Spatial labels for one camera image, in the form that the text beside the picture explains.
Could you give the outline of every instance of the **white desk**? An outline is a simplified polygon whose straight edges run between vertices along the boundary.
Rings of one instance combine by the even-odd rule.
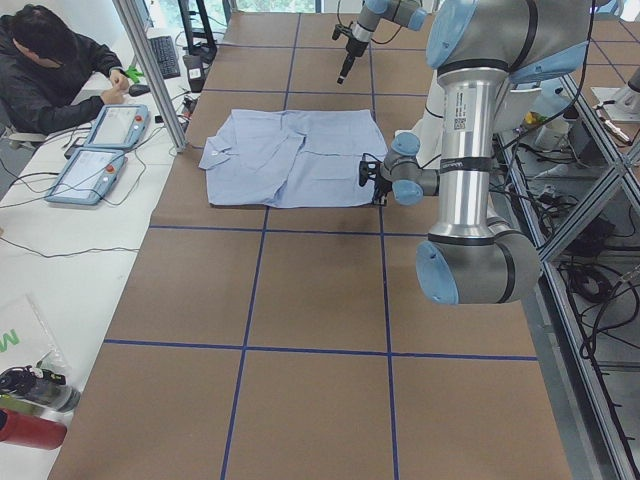
[[[161,34],[156,31],[152,33],[153,36]],[[132,58],[128,41],[122,39],[113,50],[123,64],[128,65]],[[172,98],[188,91],[184,72],[180,78],[167,80],[166,85]],[[88,88],[93,89],[95,85],[89,82]],[[152,120],[146,136],[158,127],[153,123],[157,108],[151,94],[129,98],[127,103],[144,103],[149,107]],[[180,103],[181,99],[174,102],[176,107]],[[65,135],[44,144],[22,174],[62,170],[66,159],[61,145],[68,138]],[[147,169],[122,205],[114,207],[100,202],[95,207],[69,207],[40,199],[20,206],[0,208],[3,237],[45,254],[88,248],[139,248],[151,212],[169,175],[175,149],[166,129],[163,129],[137,153]],[[120,202],[132,189],[143,169],[135,155],[128,154],[127,157],[128,162],[120,178],[106,197],[114,203]],[[36,190],[45,190],[54,181],[50,176],[29,177],[27,180],[32,179],[40,179],[31,183]],[[25,185],[17,184],[7,193],[0,206],[19,204],[41,196],[31,192]],[[0,306],[24,295],[35,302],[70,366],[69,383],[82,389],[135,258],[134,252],[101,252],[45,259],[0,241]],[[52,412],[47,418],[68,424],[72,414]],[[43,480],[47,478],[58,451],[0,443],[0,476],[3,479]]]

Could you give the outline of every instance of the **white cloth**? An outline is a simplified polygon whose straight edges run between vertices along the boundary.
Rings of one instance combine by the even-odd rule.
[[[373,196],[372,182],[358,185],[362,154],[386,151],[368,110],[232,110],[207,139],[200,168],[213,205],[349,207]]]

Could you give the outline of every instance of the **black stand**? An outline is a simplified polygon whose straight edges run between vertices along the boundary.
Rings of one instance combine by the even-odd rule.
[[[209,23],[209,16],[207,15],[207,9],[204,6],[204,0],[196,0],[198,10],[192,12],[189,9],[189,0],[178,0],[180,6],[180,17],[182,18],[182,26],[184,27],[184,33],[187,37],[187,51],[189,55],[197,55],[202,59],[203,63],[211,64],[213,59],[218,53],[218,46],[213,38],[213,32],[211,31],[211,24]],[[202,28],[193,28],[191,24],[192,13],[197,14],[200,17]],[[202,38],[205,42],[195,43],[194,39]]]

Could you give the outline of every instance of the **red cylinder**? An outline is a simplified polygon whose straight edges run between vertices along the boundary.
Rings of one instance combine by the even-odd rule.
[[[0,442],[53,450],[62,445],[66,434],[62,423],[0,409]]]

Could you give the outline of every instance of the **black jacket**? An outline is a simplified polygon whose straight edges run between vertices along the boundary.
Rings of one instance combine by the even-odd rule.
[[[104,105],[94,96],[70,105],[93,72],[120,67],[106,45],[75,34],[78,55],[60,68],[45,68],[20,53],[11,36],[11,16],[0,17],[0,99],[13,126],[24,133],[49,134],[96,118]]]

